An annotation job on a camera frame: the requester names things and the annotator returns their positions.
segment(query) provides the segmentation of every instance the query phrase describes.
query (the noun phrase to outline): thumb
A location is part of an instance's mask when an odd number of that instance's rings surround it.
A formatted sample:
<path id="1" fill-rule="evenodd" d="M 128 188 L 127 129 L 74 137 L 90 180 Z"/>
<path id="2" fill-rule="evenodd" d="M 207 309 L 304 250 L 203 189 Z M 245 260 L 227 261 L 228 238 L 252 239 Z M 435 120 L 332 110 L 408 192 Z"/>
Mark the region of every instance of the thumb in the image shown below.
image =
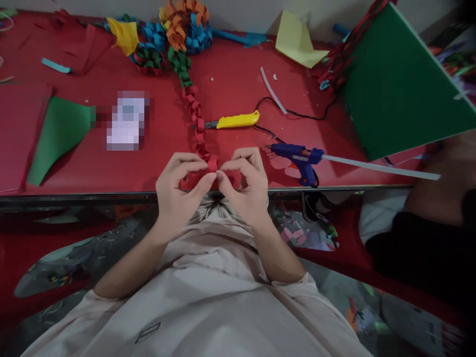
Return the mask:
<path id="1" fill-rule="evenodd" d="M 189 195 L 201 200 L 207 194 L 207 192 L 210 191 L 210 188 L 212 187 L 212 184 L 216 178 L 217 178 L 216 173 L 206 174 L 204 177 L 200 179 L 197 186 L 195 186 L 195 188 L 192 191 L 190 191 Z"/>
<path id="2" fill-rule="evenodd" d="M 218 189 L 220 192 L 225 195 L 226 198 L 230 198 L 233 194 L 236 193 L 235 189 L 232 186 L 232 183 L 230 182 L 230 179 L 221 170 L 217 171 L 217 176 L 218 176 Z"/>

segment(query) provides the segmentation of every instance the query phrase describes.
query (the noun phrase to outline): blue glue gun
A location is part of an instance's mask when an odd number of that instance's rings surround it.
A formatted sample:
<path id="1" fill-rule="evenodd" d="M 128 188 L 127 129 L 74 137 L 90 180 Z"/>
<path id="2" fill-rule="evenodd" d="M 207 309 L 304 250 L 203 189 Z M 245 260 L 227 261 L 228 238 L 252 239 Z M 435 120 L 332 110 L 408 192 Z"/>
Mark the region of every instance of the blue glue gun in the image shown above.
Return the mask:
<path id="1" fill-rule="evenodd" d="M 312 186 L 315 184 L 312 165 L 316 165 L 321 161 L 324 150 L 316 148 L 306 150 L 304 146 L 293 144 L 273 144 L 265 145 L 265 147 L 276 155 L 290 159 L 297 166 L 301 173 L 301 178 L 299 179 L 301 185 Z"/>

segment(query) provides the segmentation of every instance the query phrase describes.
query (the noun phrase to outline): label on shirt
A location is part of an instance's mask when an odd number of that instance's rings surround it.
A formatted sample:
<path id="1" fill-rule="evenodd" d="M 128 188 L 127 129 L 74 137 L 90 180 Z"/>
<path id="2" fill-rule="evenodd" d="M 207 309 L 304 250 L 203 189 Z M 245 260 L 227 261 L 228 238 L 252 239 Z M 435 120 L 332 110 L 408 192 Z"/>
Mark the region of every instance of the label on shirt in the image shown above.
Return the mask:
<path id="1" fill-rule="evenodd" d="M 139 337 L 137 337 L 137 341 L 135 341 L 134 344 L 138 344 L 139 342 L 144 341 L 145 339 L 148 339 L 151 337 L 155 332 L 159 329 L 160 327 L 160 322 L 158 324 L 155 324 L 154 326 L 148 327 L 145 330 L 142 330 L 139 334 Z"/>

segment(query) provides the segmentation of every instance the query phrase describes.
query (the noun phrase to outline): black pants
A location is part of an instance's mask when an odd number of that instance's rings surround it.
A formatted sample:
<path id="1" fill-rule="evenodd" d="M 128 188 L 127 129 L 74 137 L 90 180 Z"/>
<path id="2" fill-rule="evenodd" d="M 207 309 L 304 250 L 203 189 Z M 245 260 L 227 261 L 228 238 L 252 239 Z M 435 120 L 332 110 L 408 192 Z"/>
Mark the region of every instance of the black pants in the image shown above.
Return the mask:
<path id="1" fill-rule="evenodd" d="M 398 213 L 392 230 L 372 237 L 365 248 L 382 275 L 425 291 L 473 318 L 476 317 L 476 190 L 465 195 L 461 208 L 462 228 L 435 223 L 409 212 Z M 476 338 L 473 324 L 474 321 L 467 331 L 467 343 L 469 338 Z"/>

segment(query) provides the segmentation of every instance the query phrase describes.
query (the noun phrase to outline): yellow utility knife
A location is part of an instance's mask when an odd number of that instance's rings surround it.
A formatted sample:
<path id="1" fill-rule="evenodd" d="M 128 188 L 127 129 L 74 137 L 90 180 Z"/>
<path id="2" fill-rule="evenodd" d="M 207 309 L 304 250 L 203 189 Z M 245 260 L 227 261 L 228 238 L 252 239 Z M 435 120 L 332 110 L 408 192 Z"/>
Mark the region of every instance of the yellow utility knife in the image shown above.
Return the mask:
<path id="1" fill-rule="evenodd" d="M 205 123 L 205 129 L 226 129 L 241 126 L 252 126 L 259 119 L 259 112 L 254 111 L 251 114 L 242 114 L 234 117 L 224 117 L 218 121 L 209 121 Z"/>

